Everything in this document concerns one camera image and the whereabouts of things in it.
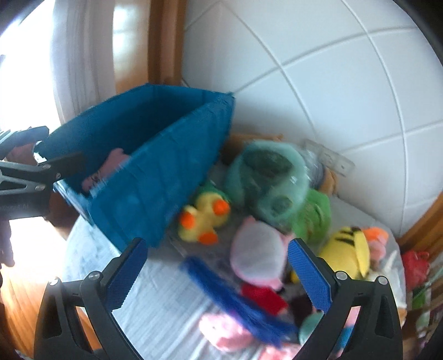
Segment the white wall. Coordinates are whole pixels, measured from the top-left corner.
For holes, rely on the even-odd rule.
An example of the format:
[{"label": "white wall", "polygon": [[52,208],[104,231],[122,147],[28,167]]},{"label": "white wall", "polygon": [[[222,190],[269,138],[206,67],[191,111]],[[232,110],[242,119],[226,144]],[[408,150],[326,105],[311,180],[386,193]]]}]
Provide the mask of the white wall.
[{"label": "white wall", "polygon": [[443,68],[392,0],[188,0],[183,80],[233,128],[356,164],[339,195],[403,234],[443,187]]}]

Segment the pink pig plush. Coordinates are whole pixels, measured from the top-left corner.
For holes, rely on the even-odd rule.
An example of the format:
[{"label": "pink pig plush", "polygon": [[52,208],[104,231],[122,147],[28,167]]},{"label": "pink pig plush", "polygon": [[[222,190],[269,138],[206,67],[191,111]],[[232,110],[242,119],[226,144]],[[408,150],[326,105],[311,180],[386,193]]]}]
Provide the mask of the pink pig plush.
[{"label": "pink pig plush", "polygon": [[111,151],[103,163],[101,168],[90,177],[86,178],[82,182],[82,189],[84,192],[89,192],[100,181],[105,180],[117,169],[123,165],[123,163],[129,158],[128,155],[123,153],[123,149],[114,149]]},{"label": "pink pig plush", "polygon": [[379,227],[363,229],[363,233],[369,246],[371,267],[376,269],[379,267],[380,261],[386,256],[389,234]]},{"label": "pink pig plush", "polygon": [[268,345],[264,348],[259,360],[292,360],[301,348],[298,344],[283,344],[281,349]]},{"label": "pink pig plush", "polygon": [[198,327],[213,346],[224,352],[242,350],[254,339],[248,330],[228,314],[205,314]]},{"label": "pink pig plush", "polygon": [[231,247],[234,273],[249,284],[280,290],[288,244],[293,238],[293,234],[283,235],[252,216],[246,218]]}]

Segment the stuffed toy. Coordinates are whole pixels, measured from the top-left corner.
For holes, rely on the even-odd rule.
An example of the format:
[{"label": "stuffed toy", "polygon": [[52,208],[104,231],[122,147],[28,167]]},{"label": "stuffed toy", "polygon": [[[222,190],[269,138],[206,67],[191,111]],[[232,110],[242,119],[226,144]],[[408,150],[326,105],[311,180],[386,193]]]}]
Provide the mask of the stuffed toy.
[{"label": "stuffed toy", "polygon": [[[364,278],[369,271],[369,246],[359,227],[343,227],[333,234],[319,257],[334,272],[345,271],[352,279]],[[294,271],[291,273],[291,280],[296,283],[299,281]]]},{"label": "stuffed toy", "polygon": [[362,231],[369,245],[371,268],[378,269],[380,261],[386,256],[386,244],[388,243],[389,234],[379,227],[370,227]]},{"label": "stuffed toy", "polygon": [[301,348],[298,344],[283,344],[280,349],[268,345],[264,348],[259,360],[293,360]]},{"label": "stuffed toy", "polygon": [[227,314],[205,314],[198,327],[203,336],[223,352],[242,350],[254,340],[248,330]]},{"label": "stuffed toy", "polygon": [[310,247],[318,247],[331,223],[329,197],[309,189],[306,202],[292,225],[292,232]]},{"label": "stuffed toy", "polygon": [[231,206],[226,195],[209,184],[200,189],[194,206],[187,205],[179,216],[180,239],[204,245],[218,242],[215,228],[224,225],[229,218]]},{"label": "stuffed toy", "polygon": [[252,216],[246,218],[234,236],[230,262],[243,281],[276,291],[283,287],[288,244],[293,235],[283,235]]},{"label": "stuffed toy", "polygon": [[[299,342],[302,346],[306,343],[311,334],[314,332],[315,328],[319,324],[322,317],[323,317],[323,312],[320,311],[313,312],[303,321],[299,331]],[[345,325],[342,332],[340,333],[340,336],[337,339],[337,343],[335,344],[334,349],[332,350],[333,353],[335,353],[338,356],[341,355],[343,349],[346,347],[346,344],[348,343],[351,337],[353,328],[354,328],[353,325],[352,326]]]},{"label": "stuffed toy", "polygon": [[309,185],[308,168],[294,145],[255,140],[229,167],[224,189],[235,207],[289,233]]},{"label": "stuffed toy", "polygon": [[401,259],[404,266],[406,291],[412,291],[421,286],[429,274],[429,253],[410,250],[405,252]]},{"label": "stuffed toy", "polygon": [[396,270],[392,270],[393,264],[396,256],[398,255],[398,251],[395,250],[391,253],[388,260],[386,261],[383,269],[379,271],[369,270],[368,275],[366,276],[366,280],[375,281],[377,277],[384,276],[389,280],[389,284],[391,286],[392,293],[394,295],[395,304],[397,305],[398,316],[400,319],[400,324],[403,326],[405,318],[406,318],[406,302],[402,300],[402,291],[400,285],[400,277]]},{"label": "stuffed toy", "polygon": [[245,283],[241,286],[240,293],[271,315],[277,316],[288,311],[288,303],[270,288]]},{"label": "stuffed toy", "polygon": [[221,161],[225,165],[231,165],[234,159],[239,156],[246,146],[254,140],[272,140],[280,142],[283,134],[279,135],[253,135],[232,133],[221,149]]},{"label": "stuffed toy", "polygon": [[123,153],[123,149],[114,149],[106,158],[106,161],[100,167],[100,169],[90,177],[86,178],[82,182],[82,189],[84,192],[89,192],[94,186],[103,180],[109,178],[115,173],[127,160],[129,155]]},{"label": "stuffed toy", "polygon": [[238,294],[201,259],[195,256],[187,257],[180,268],[221,311],[230,315],[257,340],[280,347],[284,339],[297,333],[293,324],[272,316],[253,301]]},{"label": "stuffed toy", "polygon": [[323,175],[323,183],[318,188],[318,191],[328,196],[335,195],[338,191],[337,174],[326,166]]}]

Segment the white bed sheet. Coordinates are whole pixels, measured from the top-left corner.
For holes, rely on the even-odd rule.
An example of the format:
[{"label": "white bed sheet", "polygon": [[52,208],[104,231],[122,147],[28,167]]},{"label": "white bed sheet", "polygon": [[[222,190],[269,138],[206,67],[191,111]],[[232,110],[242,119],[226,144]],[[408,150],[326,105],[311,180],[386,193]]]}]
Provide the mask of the white bed sheet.
[{"label": "white bed sheet", "polygon": [[[390,234],[387,252],[398,250],[391,231],[364,212],[331,198],[332,224],[330,233],[342,226],[384,228]],[[198,321],[217,307],[178,266],[186,254],[197,254],[226,278],[229,269],[229,247],[242,216],[234,214],[228,226],[220,232],[220,244],[203,247],[183,243],[169,230],[158,249],[149,251],[148,261],[131,289],[123,307],[113,312],[120,327],[145,360],[254,360],[262,346],[254,343],[244,351],[226,354],[214,348],[200,333]],[[93,270],[102,270],[119,255],[111,242],[96,227],[79,218],[68,239],[63,281],[83,279]],[[404,269],[400,255],[394,263],[404,291]]]}]

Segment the blue fabric bin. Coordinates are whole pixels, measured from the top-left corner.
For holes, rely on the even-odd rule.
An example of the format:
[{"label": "blue fabric bin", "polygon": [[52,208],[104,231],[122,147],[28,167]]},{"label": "blue fabric bin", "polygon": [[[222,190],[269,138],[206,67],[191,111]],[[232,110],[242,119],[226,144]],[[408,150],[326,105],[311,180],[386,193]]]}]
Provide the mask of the blue fabric bin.
[{"label": "blue fabric bin", "polygon": [[[206,178],[230,129],[230,94],[146,84],[101,103],[35,148],[50,160],[83,152],[83,172],[56,189],[123,251],[134,237],[157,246],[172,218]],[[92,195],[82,181],[115,148],[131,158]]]}]

